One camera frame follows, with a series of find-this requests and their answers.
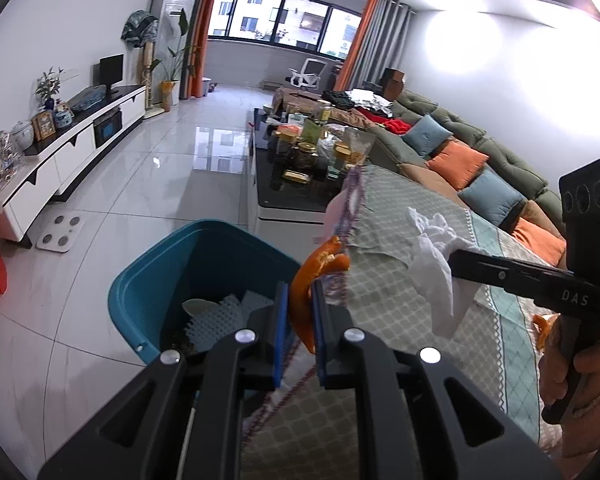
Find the white tv cabinet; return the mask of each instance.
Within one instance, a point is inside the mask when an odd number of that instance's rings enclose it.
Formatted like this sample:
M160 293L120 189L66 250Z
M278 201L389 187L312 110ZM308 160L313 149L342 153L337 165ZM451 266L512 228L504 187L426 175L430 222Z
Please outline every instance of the white tv cabinet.
M0 190L0 238L31 247L27 229L46 203L64 202L110 150L142 121L145 86L119 86L111 98L25 150L24 168ZM119 106L122 129L96 148L93 121Z

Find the curtain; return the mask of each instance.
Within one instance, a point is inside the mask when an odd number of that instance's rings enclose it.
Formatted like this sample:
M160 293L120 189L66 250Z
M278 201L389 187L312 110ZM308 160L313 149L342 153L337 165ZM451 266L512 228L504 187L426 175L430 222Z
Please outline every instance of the curtain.
M191 46L189 62L183 65L193 65L195 73L192 75L186 67L182 70L182 83L180 87L183 98L202 97L202 78L204 76L206 41L208 37L209 22L214 0L196 0L191 14L192 26L189 29L187 44Z
M363 15L366 18L366 13L370 10L368 25L362 30L363 23L360 22L361 27L358 28L351 51L336 81L337 90L362 88L363 81L377 83L385 68L394 68L400 61L411 21L411 7L398 0L376 0L371 9L370 3L371 0ZM359 36L360 46L352 52Z

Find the silver screw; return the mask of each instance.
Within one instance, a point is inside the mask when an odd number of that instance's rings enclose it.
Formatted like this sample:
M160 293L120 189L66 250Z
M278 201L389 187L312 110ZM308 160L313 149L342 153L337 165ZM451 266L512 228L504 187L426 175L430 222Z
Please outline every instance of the silver screw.
M359 328L347 328L344 331L344 339L350 343L359 343L365 338L365 333Z
M431 365L439 362L441 357L440 352L431 346L420 350L420 358Z
M253 343L256 341L256 333L248 328L243 328L235 333L235 340L238 343Z
M165 350L160 354L160 362L163 365L174 365L180 362L180 352L177 350Z

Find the cabinet drawer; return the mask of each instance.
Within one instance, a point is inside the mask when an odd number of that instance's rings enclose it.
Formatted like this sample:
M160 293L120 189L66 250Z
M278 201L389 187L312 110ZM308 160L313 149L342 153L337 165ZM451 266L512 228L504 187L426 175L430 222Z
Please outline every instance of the cabinet drawer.
M74 171L96 150L93 124L77 134L72 140L54 153L60 182L67 180Z
M9 200L13 215L23 232L26 232L34 218L60 186L54 156L47 159L22 184Z
M134 121L137 121L144 115L144 92L127 99L120 103L120 111L122 112L122 127L126 128Z

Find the orange curtain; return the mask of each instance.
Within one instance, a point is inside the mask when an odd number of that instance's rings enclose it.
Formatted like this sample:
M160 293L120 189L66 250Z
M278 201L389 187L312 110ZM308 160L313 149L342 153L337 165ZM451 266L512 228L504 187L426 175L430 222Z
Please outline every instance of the orange curtain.
M349 55L342 64L342 68L340 69L340 73L336 79L336 84L333 87L333 89L336 91L349 89L353 67L358 60L358 54L360 54L360 46L362 46L362 41L365 38L367 29L369 28L371 17L373 16L377 6L378 0L366 1L365 10L362 12L362 18L360 19L360 26L356 32L356 37L353 38L353 43L351 43L351 48L349 49Z
M206 40L208 37L209 22L214 0L201 0L200 10L196 19L196 27L193 31L191 44L193 46L189 63L195 65L196 75L189 75L187 84L187 95L202 97L202 78L204 77Z

